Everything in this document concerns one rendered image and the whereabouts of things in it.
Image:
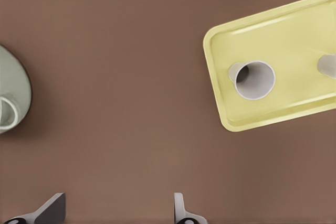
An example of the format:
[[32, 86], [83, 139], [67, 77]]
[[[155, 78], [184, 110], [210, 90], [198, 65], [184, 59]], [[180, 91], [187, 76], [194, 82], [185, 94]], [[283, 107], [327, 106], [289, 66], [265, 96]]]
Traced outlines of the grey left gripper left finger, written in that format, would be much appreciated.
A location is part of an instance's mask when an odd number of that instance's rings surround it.
[[2, 224], [63, 224], [66, 217], [66, 194], [56, 193], [36, 211], [13, 217]]

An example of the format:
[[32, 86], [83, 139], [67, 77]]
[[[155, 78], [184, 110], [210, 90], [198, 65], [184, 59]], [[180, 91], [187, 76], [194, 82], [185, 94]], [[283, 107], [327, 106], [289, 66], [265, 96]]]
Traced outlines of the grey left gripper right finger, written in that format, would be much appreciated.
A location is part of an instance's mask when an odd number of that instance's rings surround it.
[[183, 194], [174, 193], [174, 224], [206, 224], [206, 219], [186, 211]]

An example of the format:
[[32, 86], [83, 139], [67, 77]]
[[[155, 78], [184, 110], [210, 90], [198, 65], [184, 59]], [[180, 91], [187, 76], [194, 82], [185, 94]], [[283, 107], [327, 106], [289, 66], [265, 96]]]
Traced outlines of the white cup on plate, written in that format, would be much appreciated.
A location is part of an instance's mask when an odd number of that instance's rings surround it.
[[0, 96], [0, 131], [10, 130], [17, 125], [19, 112], [15, 103], [6, 96]]

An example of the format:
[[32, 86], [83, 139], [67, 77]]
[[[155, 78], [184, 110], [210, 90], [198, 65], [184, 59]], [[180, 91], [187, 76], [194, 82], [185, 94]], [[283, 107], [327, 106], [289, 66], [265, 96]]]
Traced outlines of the yellow rectangular tray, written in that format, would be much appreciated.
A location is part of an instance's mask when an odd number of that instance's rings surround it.
[[[239, 132], [336, 109], [336, 78], [319, 60], [336, 55], [336, 0], [300, 0], [211, 28], [204, 54], [222, 125]], [[268, 94], [238, 93], [232, 65], [262, 61], [274, 70]]]

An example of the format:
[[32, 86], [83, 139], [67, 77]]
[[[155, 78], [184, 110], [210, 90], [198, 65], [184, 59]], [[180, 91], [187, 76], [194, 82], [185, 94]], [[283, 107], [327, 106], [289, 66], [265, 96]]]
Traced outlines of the white IKEA cup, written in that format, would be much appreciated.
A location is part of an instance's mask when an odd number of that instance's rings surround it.
[[332, 79], [336, 79], [336, 54], [323, 55], [317, 64], [318, 71]]
[[234, 63], [228, 70], [228, 76], [237, 93], [247, 100], [264, 98], [276, 82], [272, 66], [260, 60]]

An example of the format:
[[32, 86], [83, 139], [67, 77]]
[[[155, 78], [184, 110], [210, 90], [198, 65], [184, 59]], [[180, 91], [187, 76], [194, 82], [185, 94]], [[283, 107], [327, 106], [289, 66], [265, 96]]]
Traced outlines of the pale green round plate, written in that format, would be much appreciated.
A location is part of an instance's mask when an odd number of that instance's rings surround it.
[[4, 95], [10, 98], [18, 108], [19, 121], [17, 125], [23, 120], [30, 108], [31, 90], [30, 80], [23, 65], [12, 53], [0, 45], [0, 96]]

